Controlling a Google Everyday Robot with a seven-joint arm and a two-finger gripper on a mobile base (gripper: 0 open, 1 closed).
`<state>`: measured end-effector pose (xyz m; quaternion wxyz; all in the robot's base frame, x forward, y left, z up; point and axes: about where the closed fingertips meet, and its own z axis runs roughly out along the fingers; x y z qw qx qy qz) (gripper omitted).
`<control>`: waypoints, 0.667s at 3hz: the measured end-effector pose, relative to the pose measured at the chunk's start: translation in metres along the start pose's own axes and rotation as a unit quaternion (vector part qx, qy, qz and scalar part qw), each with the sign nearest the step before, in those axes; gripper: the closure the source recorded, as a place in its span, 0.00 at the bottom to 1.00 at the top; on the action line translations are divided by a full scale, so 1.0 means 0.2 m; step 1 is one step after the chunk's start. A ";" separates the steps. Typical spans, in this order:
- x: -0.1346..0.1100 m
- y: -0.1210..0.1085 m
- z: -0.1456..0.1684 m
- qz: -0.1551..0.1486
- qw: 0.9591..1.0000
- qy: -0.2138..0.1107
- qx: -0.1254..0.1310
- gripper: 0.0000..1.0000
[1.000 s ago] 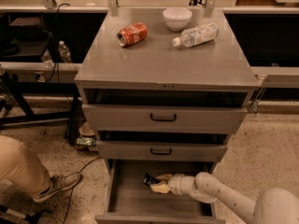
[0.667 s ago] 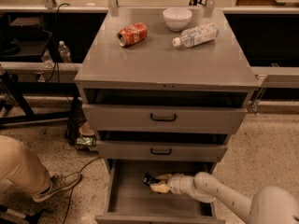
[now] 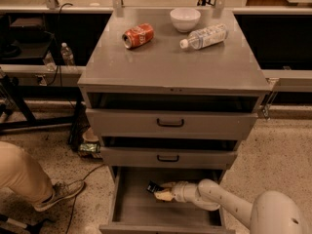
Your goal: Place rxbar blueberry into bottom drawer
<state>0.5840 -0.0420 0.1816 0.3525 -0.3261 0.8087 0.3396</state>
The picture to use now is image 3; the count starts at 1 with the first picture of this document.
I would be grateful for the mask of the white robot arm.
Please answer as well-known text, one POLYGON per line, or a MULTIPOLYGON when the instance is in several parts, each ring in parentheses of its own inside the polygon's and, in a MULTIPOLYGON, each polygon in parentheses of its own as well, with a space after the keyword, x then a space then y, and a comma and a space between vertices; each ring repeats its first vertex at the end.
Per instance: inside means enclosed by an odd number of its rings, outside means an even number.
POLYGON ((223 207, 250 234, 312 234, 310 223, 294 200, 278 191, 265 191, 250 203, 205 178, 198 183, 178 181, 154 185, 152 193, 158 200, 192 203, 206 211, 223 207))

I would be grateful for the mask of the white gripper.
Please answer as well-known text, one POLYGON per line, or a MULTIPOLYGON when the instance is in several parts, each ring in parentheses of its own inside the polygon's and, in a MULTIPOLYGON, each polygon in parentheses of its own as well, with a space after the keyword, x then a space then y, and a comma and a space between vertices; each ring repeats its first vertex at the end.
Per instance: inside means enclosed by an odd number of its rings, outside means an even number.
POLYGON ((175 199, 177 202, 186 203, 187 200, 184 195, 184 189, 188 181, 170 181, 165 182, 160 185, 162 188, 171 188, 171 191, 157 191, 154 193, 154 196, 161 201, 172 201, 175 199))

